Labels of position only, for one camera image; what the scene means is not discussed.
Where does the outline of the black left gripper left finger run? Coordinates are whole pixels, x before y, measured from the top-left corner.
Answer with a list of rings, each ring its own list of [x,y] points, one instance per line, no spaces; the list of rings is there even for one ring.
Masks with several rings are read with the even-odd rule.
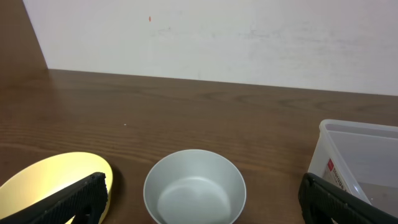
[[[108,202],[103,172],[65,187],[43,200],[1,219],[1,224],[98,224]]]

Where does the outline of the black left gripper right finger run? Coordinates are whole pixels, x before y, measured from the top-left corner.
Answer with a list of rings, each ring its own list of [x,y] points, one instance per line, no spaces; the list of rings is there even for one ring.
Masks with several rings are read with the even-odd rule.
[[[307,172],[298,192],[306,224],[397,224],[397,218]]]

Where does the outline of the yellow plastic bowl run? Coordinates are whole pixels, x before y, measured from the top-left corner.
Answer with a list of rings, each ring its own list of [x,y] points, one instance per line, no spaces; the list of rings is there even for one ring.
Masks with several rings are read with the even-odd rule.
[[[19,212],[68,187],[94,172],[103,172],[108,202],[99,223],[109,209],[113,172],[102,157],[89,152],[52,156],[26,167],[1,186],[1,219]]]

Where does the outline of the grey plastic bowl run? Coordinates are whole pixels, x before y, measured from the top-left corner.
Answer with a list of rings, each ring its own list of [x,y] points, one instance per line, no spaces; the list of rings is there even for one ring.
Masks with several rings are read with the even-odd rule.
[[[227,158],[187,149],[152,167],[143,199],[156,223],[230,224],[244,210],[247,188],[242,173]]]

